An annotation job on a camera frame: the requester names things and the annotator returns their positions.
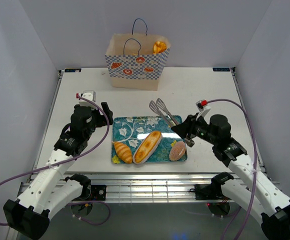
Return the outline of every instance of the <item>white tabletop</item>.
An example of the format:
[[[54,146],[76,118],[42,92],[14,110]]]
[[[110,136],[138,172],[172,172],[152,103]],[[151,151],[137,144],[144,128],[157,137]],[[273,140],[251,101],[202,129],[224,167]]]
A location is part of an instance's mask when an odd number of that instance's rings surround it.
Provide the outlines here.
[[[212,68],[166,67],[161,76],[158,91],[145,91],[111,86],[106,68],[83,68],[81,72],[64,73],[47,133],[43,142],[37,167],[42,167],[53,150],[61,130],[70,122],[74,105],[78,104],[76,93],[96,91],[96,103],[107,102],[113,117],[154,116],[149,102],[161,98],[173,115],[186,119],[198,109],[195,103],[206,99],[230,99],[240,102],[231,72],[213,72]],[[251,157],[253,147],[250,133],[241,110],[228,102],[211,103],[211,111],[205,117],[223,114],[231,124],[232,136],[242,144]],[[97,128],[88,141],[89,149],[104,135],[106,127]],[[199,138],[187,148],[185,162],[113,164],[111,161],[112,126],[105,141],[92,153],[80,158],[68,169],[79,173],[219,173],[228,169],[216,159],[212,146]]]

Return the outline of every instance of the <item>yellow flower print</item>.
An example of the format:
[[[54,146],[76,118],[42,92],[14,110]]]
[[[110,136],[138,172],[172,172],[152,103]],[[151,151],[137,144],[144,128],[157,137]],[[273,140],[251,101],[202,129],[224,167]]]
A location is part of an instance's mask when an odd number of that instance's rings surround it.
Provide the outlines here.
[[[113,156],[111,158],[111,161],[113,162],[113,164],[120,164],[120,159],[117,155]]]
[[[174,140],[170,145],[171,145],[171,147],[174,147],[174,145],[177,143],[177,141],[176,140]]]

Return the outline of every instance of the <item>pastry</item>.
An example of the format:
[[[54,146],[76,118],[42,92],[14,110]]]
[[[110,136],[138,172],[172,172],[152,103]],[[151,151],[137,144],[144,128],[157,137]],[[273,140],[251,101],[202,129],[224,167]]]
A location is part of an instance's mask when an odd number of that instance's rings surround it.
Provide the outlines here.
[[[145,62],[145,58],[142,56],[139,56],[138,58],[136,58],[136,63],[138,64],[143,64]]]
[[[152,68],[152,67],[150,67],[150,66],[145,67],[145,68],[144,68],[144,72],[146,72],[146,73],[152,73],[152,72],[154,72],[154,68]]]
[[[153,46],[153,54],[160,54],[167,49],[166,43],[162,41],[155,42]]]
[[[126,75],[132,75],[133,71],[131,69],[124,69],[123,73]]]
[[[135,164],[145,163],[155,152],[162,138],[163,135],[160,131],[152,131],[134,153],[133,162]]]
[[[177,161],[186,153],[186,144],[183,141],[178,141],[169,152],[169,160]]]
[[[117,156],[124,161],[124,163],[131,164],[132,163],[132,151],[124,143],[121,142],[113,142],[114,148],[116,151]]]
[[[110,66],[111,69],[118,69],[120,66],[122,66],[123,63],[121,62],[113,62]]]

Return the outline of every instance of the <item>blue checkered pattern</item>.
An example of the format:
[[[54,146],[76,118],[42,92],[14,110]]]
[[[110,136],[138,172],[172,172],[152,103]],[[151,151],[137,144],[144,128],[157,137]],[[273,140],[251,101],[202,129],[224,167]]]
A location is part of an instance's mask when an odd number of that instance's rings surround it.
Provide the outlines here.
[[[125,79],[158,79],[165,67],[166,60],[169,56],[170,48],[162,53],[150,55],[105,55],[107,68],[111,77],[125,78]],[[144,63],[137,63],[136,59],[139,57],[145,58]],[[111,69],[113,63],[122,63],[118,68]],[[153,72],[145,72],[144,69],[151,67]],[[123,70],[132,70],[131,75],[127,75]]]

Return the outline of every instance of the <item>tray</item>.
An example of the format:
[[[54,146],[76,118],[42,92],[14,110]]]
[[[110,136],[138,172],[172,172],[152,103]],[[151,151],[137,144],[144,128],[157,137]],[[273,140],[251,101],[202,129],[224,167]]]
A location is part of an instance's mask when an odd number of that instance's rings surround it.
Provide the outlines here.
[[[181,116],[175,115],[176,120],[181,123]],[[182,139],[174,133],[160,116],[133,116],[117,117],[114,119],[112,141],[121,142],[130,147],[134,155],[146,136],[152,131],[160,131],[163,135],[156,151],[144,164],[149,163],[175,163],[187,160],[187,152],[177,161],[170,161],[169,154],[172,146]],[[126,164],[116,155],[114,145],[111,147],[111,161],[113,164]]]

